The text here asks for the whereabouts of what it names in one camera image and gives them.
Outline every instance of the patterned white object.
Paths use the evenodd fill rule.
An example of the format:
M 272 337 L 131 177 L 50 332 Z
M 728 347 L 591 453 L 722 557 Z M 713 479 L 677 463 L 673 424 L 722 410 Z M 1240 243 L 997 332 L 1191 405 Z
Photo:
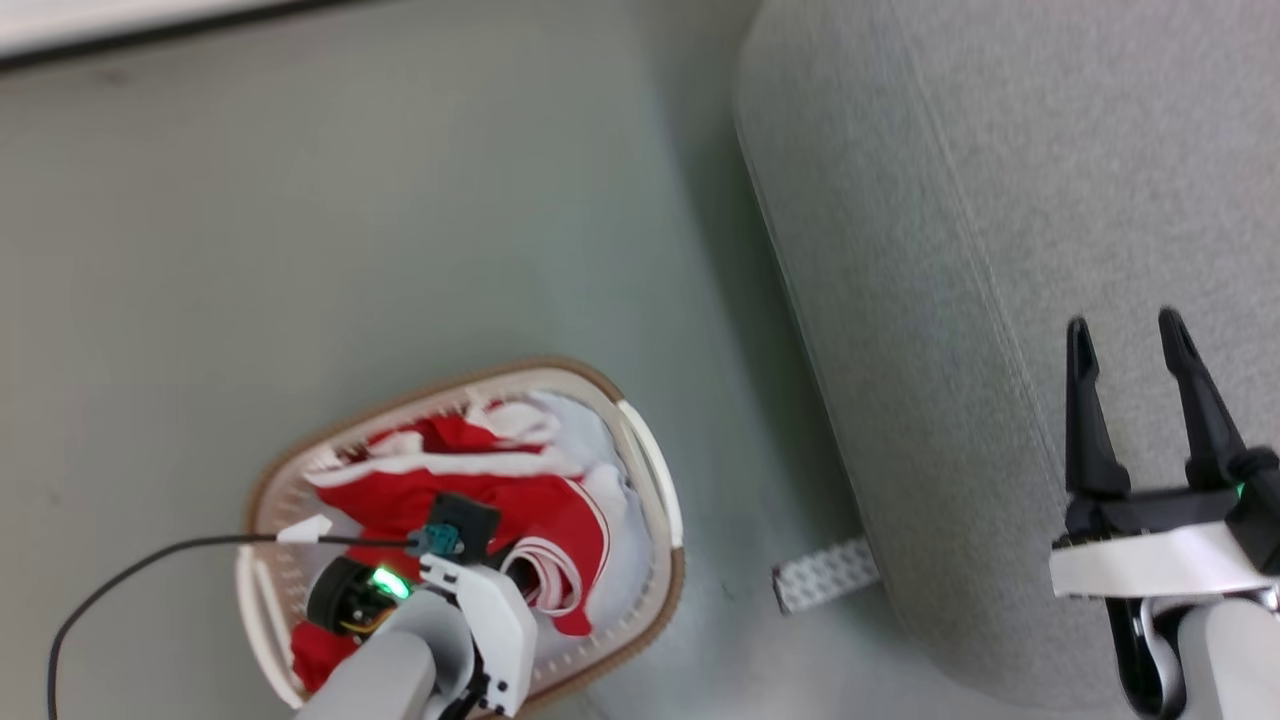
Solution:
M 879 569 L 864 538 L 783 562 L 773 569 L 773 593 L 783 615 L 817 607 L 879 582 Z

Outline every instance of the white basket handle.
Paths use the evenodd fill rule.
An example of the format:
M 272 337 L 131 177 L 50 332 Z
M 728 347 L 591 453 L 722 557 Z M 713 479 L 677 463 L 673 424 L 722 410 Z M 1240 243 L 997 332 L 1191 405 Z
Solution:
M 640 452 L 653 470 L 654 482 L 658 484 L 658 493 L 662 496 L 662 505 L 667 509 L 667 523 L 671 525 L 671 547 L 685 547 L 685 518 L 680 512 L 680 498 L 676 496 L 676 483 L 671 479 L 671 469 L 667 468 L 667 459 L 662 456 L 658 447 L 658 438 L 653 437 L 649 424 L 644 421 L 640 413 L 626 400 L 618 401 L 618 410 L 626 420 L 631 434 L 640 445 Z
M 284 626 L 279 598 L 275 597 L 275 588 L 266 577 L 266 566 L 255 557 L 253 548 L 247 544 L 241 546 L 236 557 L 236 594 L 239 600 L 244 635 L 248 637 L 248 644 L 253 650 L 259 667 L 262 669 L 262 675 L 275 694 L 289 707 L 293 710 L 302 707 L 302 697 L 289 682 L 292 674 L 287 660 L 291 655 L 289 629 Z M 265 618 L 264 606 L 268 609 Z

